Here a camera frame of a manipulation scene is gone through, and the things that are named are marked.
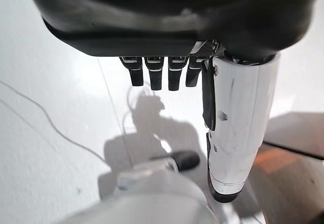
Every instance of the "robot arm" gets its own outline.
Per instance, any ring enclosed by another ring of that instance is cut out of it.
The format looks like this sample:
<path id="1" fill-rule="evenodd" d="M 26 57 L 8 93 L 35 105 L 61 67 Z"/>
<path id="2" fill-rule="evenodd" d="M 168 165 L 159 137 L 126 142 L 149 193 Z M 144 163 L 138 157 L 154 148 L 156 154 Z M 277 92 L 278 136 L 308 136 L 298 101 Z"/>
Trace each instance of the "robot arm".
<path id="1" fill-rule="evenodd" d="M 92 56 L 118 56 L 132 84 L 169 89 L 202 70 L 209 186 L 229 202 L 242 189 L 265 132 L 280 50 L 307 31 L 314 0 L 35 0 L 49 31 Z"/>
<path id="2" fill-rule="evenodd" d="M 210 127 L 208 182 L 219 202 L 234 200 L 248 177 L 269 119 L 278 59 L 276 55 L 264 64 L 244 65 L 212 58 L 203 68 L 202 76 L 210 78 L 203 83 L 211 83 L 203 88 L 215 91 L 215 108 L 207 110 L 213 117 L 205 120 Z"/>

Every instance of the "black cable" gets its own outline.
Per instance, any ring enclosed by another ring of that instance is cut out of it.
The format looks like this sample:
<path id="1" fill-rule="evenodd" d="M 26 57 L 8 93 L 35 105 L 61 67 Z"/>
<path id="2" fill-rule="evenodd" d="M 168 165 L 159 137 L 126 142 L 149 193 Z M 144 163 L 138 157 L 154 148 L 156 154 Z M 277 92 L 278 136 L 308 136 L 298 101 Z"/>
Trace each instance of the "black cable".
<path id="1" fill-rule="evenodd" d="M 0 84 L 4 85 L 5 87 L 7 87 L 8 89 L 10 89 L 11 91 L 13 91 L 14 93 L 16 93 L 17 95 L 25 98 L 26 100 L 30 101 L 31 103 L 33 103 L 34 105 L 36 105 L 37 107 L 39 107 L 42 112 L 44 113 L 44 115 L 46 116 L 47 120 L 49 121 L 50 125 L 52 126 L 52 128 L 55 130 L 56 133 L 58 133 L 62 138 L 64 138 L 65 140 L 67 140 L 68 142 L 70 142 L 71 144 L 74 144 L 77 147 L 80 147 L 82 149 L 84 149 L 85 151 L 91 153 L 92 155 L 94 155 L 95 157 L 97 157 L 101 162 L 103 162 L 105 165 L 107 165 L 105 159 L 103 159 L 100 155 L 98 155 L 96 152 L 94 152 L 93 150 L 86 148 L 85 146 L 71 140 L 70 138 L 68 138 L 67 136 L 65 136 L 63 133 L 61 133 L 61 131 L 55 126 L 55 124 L 53 123 L 51 117 L 49 116 L 49 114 L 47 113 L 46 109 L 40 105 L 38 102 L 34 101 L 33 99 L 29 98 L 28 96 L 20 93 L 19 91 L 17 91 L 15 88 L 13 88 L 12 86 L 8 85 L 7 83 L 3 82 L 2 80 L 0 80 Z"/>

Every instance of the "black robotic finger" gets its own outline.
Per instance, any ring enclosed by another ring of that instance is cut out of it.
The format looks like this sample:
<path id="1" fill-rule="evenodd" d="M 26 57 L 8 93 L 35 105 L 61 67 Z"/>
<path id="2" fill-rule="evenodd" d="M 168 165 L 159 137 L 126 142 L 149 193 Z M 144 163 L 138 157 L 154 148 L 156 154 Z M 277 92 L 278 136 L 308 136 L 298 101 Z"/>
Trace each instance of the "black robotic finger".
<path id="1" fill-rule="evenodd" d="M 184 66 L 186 66 L 188 57 L 168 57 L 169 60 L 169 91 L 179 90 L 179 83 L 181 72 Z"/>
<path id="2" fill-rule="evenodd" d="M 201 65 L 204 59 L 198 57 L 190 57 L 186 76 L 186 87 L 195 87 L 201 71 Z"/>
<path id="3" fill-rule="evenodd" d="M 144 59 L 150 75 L 151 90 L 161 90 L 164 57 L 145 57 Z"/>
<path id="4" fill-rule="evenodd" d="M 132 85 L 142 86 L 144 84 L 142 57 L 120 57 L 120 60 L 130 72 Z"/>

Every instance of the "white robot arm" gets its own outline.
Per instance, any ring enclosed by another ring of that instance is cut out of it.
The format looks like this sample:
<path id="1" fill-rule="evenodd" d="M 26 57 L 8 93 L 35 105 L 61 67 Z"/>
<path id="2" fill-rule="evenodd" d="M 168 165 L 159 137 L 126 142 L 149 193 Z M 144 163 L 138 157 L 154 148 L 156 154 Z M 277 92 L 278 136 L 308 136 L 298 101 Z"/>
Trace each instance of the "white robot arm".
<path id="1" fill-rule="evenodd" d="M 264 64 L 225 57 L 205 62 L 203 77 L 215 90 L 215 110 L 209 110 L 214 122 L 207 134 L 208 181 L 219 202 L 232 201 L 248 177 L 269 119 L 278 60 L 279 55 Z"/>

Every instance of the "screw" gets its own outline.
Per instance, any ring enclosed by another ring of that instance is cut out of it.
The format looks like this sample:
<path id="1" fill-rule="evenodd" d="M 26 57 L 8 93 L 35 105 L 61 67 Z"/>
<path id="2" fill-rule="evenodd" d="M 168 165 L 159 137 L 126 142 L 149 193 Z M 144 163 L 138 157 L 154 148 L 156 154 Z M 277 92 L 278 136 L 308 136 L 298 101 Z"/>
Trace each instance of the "screw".
<path id="1" fill-rule="evenodd" d="M 214 76 L 217 76 L 218 75 L 218 66 L 215 65 L 215 71 L 214 71 Z"/>

